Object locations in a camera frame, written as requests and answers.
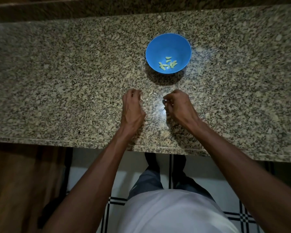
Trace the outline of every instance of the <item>hand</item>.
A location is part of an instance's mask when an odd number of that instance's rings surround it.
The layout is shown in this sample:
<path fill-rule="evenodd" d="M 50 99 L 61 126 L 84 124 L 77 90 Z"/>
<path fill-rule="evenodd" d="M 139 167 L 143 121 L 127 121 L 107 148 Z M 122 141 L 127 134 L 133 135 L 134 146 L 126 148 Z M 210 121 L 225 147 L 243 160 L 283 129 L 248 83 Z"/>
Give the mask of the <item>hand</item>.
<path fill-rule="evenodd" d="M 140 106 L 141 90 L 129 89 L 123 95 L 121 128 L 133 136 L 144 122 L 145 112 Z"/>
<path fill-rule="evenodd" d="M 190 133 L 193 132 L 196 126 L 203 123 L 198 117 L 198 113 L 194 109 L 189 96 L 183 91 L 176 89 L 163 98 L 167 100 L 165 102 L 166 111 Z"/>

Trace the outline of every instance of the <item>forearm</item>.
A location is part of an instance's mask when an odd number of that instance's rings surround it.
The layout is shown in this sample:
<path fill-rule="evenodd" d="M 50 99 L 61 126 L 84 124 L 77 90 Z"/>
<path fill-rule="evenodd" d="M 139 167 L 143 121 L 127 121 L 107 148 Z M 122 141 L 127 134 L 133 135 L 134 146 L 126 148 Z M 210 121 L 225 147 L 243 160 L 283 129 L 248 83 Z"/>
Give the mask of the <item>forearm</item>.
<path fill-rule="evenodd" d="M 199 121 L 191 132 L 249 212 L 267 232 L 291 232 L 291 188 Z"/>
<path fill-rule="evenodd" d="M 43 228 L 44 232 L 95 232 L 101 221 L 119 163 L 131 135 L 120 128 L 72 188 Z"/>

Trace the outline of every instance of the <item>left hand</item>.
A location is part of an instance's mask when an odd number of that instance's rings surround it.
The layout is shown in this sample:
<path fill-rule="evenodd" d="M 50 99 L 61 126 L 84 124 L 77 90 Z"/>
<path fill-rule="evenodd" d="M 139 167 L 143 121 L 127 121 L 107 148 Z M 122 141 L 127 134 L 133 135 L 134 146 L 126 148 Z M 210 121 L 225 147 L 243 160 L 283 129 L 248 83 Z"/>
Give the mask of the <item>left hand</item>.
<path fill-rule="evenodd" d="M 123 95 L 121 126 L 133 136 L 144 122 L 145 112 L 140 106 L 141 90 L 129 89 Z"/>

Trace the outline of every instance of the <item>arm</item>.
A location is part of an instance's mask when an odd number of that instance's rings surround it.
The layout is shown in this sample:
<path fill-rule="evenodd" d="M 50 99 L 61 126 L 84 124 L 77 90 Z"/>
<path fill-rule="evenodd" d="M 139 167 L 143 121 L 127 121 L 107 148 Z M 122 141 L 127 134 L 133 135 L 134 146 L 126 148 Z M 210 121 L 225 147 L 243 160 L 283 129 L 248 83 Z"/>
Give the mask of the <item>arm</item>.
<path fill-rule="evenodd" d="M 167 94 L 166 110 L 198 139 L 266 232 L 291 232 L 291 188 L 201 121 L 187 94 Z"/>
<path fill-rule="evenodd" d="M 96 232 L 123 153 L 145 118 L 139 100 L 139 90 L 131 89 L 123 95 L 120 128 L 55 210 L 43 232 Z"/>

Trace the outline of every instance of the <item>leg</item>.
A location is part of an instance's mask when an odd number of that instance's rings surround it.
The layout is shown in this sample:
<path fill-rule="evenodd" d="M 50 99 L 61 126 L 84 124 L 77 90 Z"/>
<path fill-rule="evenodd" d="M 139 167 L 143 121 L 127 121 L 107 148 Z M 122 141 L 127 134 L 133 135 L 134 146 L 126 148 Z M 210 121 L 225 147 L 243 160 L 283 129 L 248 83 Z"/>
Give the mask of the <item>leg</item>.
<path fill-rule="evenodd" d="M 172 181 L 175 189 L 182 189 L 197 194 L 201 194 L 214 201 L 210 193 L 198 185 L 192 178 L 185 175 L 183 172 L 186 163 L 184 155 L 174 155 Z"/>
<path fill-rule="evenodd" d="M 154 153 L 145 153 L 148 168 L 140 175 L 136 184 L 129 192 L 128 200 L 138 194 L 163 189 L 159 174 L 159 165 L 156 162 Z"/>

